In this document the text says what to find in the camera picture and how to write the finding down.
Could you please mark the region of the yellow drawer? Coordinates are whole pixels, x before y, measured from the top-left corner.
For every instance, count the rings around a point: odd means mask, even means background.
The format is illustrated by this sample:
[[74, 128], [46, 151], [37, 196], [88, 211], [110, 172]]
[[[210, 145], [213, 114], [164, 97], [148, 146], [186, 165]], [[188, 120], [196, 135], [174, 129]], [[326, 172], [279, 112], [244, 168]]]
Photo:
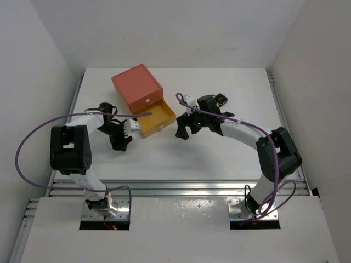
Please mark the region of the yellow drawer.
[[159, 99], [152, 104], [137, 110], [133, 114], [140, 115], [148, 112], [151, 112], [152, 115], [137, 118], [144, 138], [161, 131], [163, 128], [176, 121], [175, 112], [170, 108], [164, 99]]

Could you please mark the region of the orange drawer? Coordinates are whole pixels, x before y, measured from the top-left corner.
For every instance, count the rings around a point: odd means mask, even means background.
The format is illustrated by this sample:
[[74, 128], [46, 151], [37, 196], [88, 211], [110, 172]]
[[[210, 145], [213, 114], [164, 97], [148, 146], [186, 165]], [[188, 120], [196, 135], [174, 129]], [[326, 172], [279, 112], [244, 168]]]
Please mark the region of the orange drawer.
[[163, 89], [138, 88], [131, 91], [128, 97], [128, 106], [131, 112], [136, 112], [146, 105], [155, 102], [163, 97]]

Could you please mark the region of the black square compact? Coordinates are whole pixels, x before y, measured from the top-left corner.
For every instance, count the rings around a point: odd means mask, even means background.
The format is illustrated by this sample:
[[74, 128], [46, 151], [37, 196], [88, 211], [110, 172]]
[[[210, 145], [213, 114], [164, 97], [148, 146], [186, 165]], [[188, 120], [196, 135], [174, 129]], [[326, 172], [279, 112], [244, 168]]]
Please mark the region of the black square compact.
[[222, 93], [218, 93], [214, 98], [218, 107], [223, 107], [228, 102], [228, 98]]

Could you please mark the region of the orange drawer box shell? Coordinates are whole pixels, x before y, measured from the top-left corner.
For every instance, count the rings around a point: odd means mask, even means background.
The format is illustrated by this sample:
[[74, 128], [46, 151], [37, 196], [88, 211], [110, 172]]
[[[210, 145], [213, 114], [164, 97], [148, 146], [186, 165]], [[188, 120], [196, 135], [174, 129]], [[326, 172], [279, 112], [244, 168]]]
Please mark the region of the orange drawer box shell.
[[128, 97], [133, 89], [146, 88], [146, 89], [157, 89], [162, 88], [162, 85], [157, 81], [149, 69], [144, 65], [140, 64], [122, 73], [119, 73], [111, 77], [112, 83], [121, 96], [128, 109]]

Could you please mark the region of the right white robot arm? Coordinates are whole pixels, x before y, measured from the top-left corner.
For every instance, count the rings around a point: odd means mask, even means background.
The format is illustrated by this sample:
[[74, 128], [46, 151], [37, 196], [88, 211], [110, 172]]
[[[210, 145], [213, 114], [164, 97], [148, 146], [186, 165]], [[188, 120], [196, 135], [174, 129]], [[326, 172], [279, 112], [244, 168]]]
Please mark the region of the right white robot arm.
[[220, 111], [212, 95], [194, 99], [177, 93], [176, 98], [186, 107], [186, 112], [177, 117], [176, 137], [187, 140], [188, 128], [192, 134], [207, 128], [257, 151], [262, 174], [244, 198], [244, 204], [251, 214], [267, 215], [279, 187], [288, 183], [287, 177], [302, 165], [302, 157], [288, 130], [283, 127], [267, 130], [235, 119], [234, 114]]

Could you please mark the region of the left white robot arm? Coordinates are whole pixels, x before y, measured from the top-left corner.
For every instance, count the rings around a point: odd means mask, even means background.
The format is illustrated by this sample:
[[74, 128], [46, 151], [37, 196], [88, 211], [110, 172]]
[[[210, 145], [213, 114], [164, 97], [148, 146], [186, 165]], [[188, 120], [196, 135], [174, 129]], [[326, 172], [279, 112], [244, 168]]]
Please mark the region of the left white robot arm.
[[89, 135], [98, 130], [109, 137], [112, 149], [125, 151], [132, 141], [131, 132], [140, 129], [136, 119], [119, 121], [112, 117], [116, 107], [104, 102], [97, 108], [86, 109], [86, 114], [62, 126], [54, 126], [50, 135], [50, 165], [67, 175], [84, 189], [89, 210], [106, 218], [118, 213], [118, 204], [107, 187], [93, 173]]

